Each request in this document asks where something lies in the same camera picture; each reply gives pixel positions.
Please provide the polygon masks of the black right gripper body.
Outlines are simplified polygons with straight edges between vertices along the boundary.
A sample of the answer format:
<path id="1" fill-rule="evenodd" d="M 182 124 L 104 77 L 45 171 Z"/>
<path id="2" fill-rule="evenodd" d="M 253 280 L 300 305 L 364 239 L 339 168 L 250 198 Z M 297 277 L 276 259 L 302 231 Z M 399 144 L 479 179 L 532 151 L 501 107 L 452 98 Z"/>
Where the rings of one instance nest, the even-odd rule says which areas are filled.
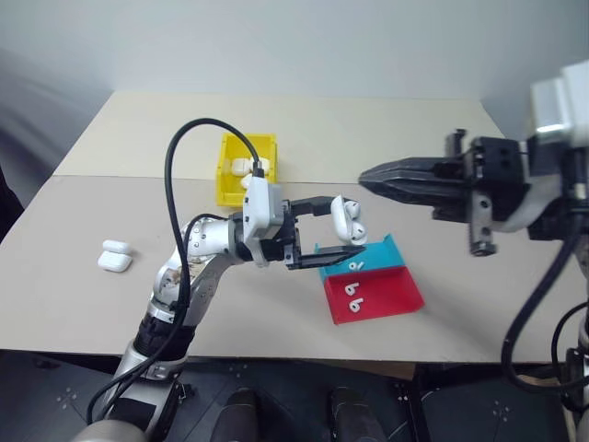
<path id="1" fill-rule="evenodd" d="M 449 177 L 457 197 L 443 210 L 443 219 L 468 225 L 469 252 L 489 256 L 497 251 L 492 231 L 521 204 L 529 185 L 516 141 L 476 137 L 462 148 L 466 131 L 457 129 L 445 140 L 445 156 L 454 161 Z"/>

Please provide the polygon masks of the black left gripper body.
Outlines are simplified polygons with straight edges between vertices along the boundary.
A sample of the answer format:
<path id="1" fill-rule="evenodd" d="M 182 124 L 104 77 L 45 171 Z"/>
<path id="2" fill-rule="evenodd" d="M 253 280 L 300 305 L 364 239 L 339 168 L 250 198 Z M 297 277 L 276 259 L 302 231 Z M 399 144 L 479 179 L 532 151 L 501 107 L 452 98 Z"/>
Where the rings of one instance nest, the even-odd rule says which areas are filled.
<path id="1" fill-rule="evenodd" d="M 301 215 L 300 200 L 283 201 L 283 223 L 270 239 L 260 242 L 263 256 L 267 262 L 284 262 L 289 270 L 303 268 L 300 236 L 296 226 Z"/>

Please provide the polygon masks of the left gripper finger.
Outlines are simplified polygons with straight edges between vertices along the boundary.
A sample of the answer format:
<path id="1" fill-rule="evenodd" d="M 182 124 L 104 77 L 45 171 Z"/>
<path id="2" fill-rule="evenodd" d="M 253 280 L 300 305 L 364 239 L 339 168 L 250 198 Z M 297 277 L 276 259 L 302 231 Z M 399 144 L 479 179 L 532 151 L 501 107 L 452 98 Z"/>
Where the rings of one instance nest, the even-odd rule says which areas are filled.
<path id="1" fill-rule="evenodd" d="M 331 213 L 332 196 L 315 196 L 305 199 L 292 200 L 290 212 L 294 217 L 300 215 L 323 216 Z"/>
<path id="2" fill-rule="evenodd" d="M 328 267 L 346 261 L 364 250 L 364 246 L 357 245 L 319 248 L 312 254 L 300 255 L 297 257 L 296 269 Z"/>

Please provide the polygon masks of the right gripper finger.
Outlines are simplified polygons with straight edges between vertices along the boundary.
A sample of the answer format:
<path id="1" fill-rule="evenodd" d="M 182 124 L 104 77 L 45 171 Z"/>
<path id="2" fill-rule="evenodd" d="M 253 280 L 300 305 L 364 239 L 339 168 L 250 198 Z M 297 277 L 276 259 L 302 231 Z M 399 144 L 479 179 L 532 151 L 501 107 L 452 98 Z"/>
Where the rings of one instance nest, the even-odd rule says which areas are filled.
<path id="1" fill-rule="evenodd" d="M 433 219 L 466 219 L 467 192 L 455 185 L 427 182 L 386 183 L 361 180 L 360 185 L 378 196 L 402 204 L 430 206 Z"/>
<path id="2" fill-rule="evenodd" d="M 363 171 L 359 176 L 359 182 L 381 182 L 405 177 L 417 180 L 421 175 L 426 179 L 433 177 L 449 178 L 460 171 L 460 159 L 446 157 L 408 157 L 383 163 Z"/>

